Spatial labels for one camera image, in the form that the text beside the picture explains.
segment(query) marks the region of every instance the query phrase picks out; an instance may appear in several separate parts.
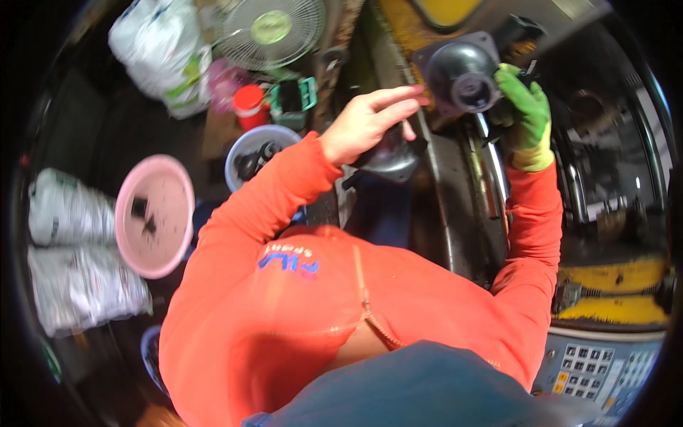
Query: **blue plastic bowl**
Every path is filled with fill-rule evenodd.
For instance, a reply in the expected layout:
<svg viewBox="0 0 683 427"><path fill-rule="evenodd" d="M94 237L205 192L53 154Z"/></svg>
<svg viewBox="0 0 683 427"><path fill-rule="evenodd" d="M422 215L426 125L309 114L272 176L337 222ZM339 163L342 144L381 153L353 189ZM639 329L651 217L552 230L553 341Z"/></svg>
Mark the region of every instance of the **blue plastic bowl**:
<svg viewBox="0 0 683 427"><path fill-rule="evenodd" d="M225 183L232 193L239 190L245 183L237 177L237 170L234 166L235 158L240 155L257 152L267 141L277 142L282 148L286 148L301 141L301 137L292 129L278 124L258 126L248 130L239 137L232 148L230 148L230 152L227 153L225 160Z"/></svg>

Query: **hand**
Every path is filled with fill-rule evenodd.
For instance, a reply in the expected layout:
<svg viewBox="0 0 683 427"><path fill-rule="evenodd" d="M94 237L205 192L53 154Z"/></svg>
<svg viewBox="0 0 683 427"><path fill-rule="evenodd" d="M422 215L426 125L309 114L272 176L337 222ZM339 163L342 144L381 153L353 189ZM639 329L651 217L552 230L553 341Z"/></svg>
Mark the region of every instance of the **hand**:
<svg viewBox="0 0 683 427"><path fill-rule="evenodd" d="M325 158L336 167L355 162L376 146L390 127L415 114L420 105L429 105L423 91L422 85L401 86L353 98L320 137ZM403 125L403 136L408 141L415 139L408 122Z"/></svg>
<svg viewBox="0 0 683 427"><path fill-rule="evenodd" d="M555 158L550 150L550 106L538 83L532 82L527 89L517 78L519 72L516 66L501 64L494 75L498 88L522 115L512 128L512 165L525 171L542 171Z"/></svg>

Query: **white plastic bag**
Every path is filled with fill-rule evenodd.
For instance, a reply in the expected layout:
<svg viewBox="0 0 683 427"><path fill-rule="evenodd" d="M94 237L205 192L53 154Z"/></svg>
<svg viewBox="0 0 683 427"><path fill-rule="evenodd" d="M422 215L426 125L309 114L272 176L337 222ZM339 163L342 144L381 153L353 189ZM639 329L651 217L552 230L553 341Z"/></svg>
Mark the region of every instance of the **white plastic bag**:
<svg viewBox="0 0 683 427"><path fill-rule="evenodd" d="M197 8L190 0L136 0L109 30L109 48L133 83L187 118L208 106L203 73L211 63Z"/></svg>
<svg viewBox="0 0 683 427"><path fill-rule="evenodd" d="M38 320L48 336L152 313L145 281L114 247L29 247Z"/></svg>
<svg viewBox="0 0 683 427"><path fill-rule="evenodd" d="M39 245L114 245L112 197L56 169L43 169L29 186L29 230Z"/></svg>

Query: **orange jacket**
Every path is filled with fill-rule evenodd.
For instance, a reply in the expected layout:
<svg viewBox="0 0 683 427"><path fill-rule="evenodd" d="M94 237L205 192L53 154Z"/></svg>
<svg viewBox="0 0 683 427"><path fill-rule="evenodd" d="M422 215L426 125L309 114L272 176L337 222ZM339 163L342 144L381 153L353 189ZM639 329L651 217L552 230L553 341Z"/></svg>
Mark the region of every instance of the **orange jacket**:
<svg viewBox="0 0 683 427"><path fill-rule="evenodd" d="M527 389L540 367L559 262L554 167L508 169L510 253L491 292L332 226L290 228L342 176L316 135L275 156L199 233L161 330L160 369L191 427L237 427L289 402L370 321L397 348L432 340L477 353Z"/></svg>

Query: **bare hand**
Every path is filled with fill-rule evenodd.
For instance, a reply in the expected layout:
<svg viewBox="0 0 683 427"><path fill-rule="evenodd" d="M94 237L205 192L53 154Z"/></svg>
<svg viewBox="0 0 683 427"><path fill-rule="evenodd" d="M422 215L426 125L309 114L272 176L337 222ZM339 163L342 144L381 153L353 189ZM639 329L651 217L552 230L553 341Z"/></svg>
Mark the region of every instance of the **bare hand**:
<svg viewBox="0 0 683 427"><path fill-rule="evenodd" d="M428 105L422 85L380 89L353 98L332 126L320 137L322 152L334 166L348 165L376 146L394 124L415 114L420 105ZM404 123L403 136L415 139L415 132Z"/></svg>

